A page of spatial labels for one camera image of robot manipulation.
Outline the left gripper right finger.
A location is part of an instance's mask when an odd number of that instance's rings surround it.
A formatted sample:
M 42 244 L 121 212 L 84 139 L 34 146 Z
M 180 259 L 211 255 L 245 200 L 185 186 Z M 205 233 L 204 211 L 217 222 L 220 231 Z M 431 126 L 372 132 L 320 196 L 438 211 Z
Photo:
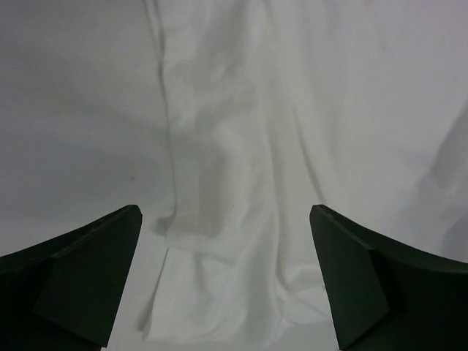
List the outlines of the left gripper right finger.
M 466 263 L 325 205 L 313 205 L 309 220 L 340 350 L 467 349 Z

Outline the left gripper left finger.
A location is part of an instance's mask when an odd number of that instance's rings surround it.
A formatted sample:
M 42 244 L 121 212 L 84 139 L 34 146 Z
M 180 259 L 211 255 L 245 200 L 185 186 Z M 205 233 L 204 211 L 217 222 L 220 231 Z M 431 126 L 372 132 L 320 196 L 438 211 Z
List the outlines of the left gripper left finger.
M 141 226 L 126 205 L 1 257 L 1 349 L 106 348 Z

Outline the white t shirt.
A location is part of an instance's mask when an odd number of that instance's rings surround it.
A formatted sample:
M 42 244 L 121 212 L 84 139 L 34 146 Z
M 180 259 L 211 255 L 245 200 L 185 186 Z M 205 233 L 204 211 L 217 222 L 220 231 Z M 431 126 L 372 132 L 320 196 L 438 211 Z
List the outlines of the white t shirt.
M 148 1 L 175 205 L 146 325 L 269 345 L 331 319 L 324 204 L 467 259 L 465 1 Z

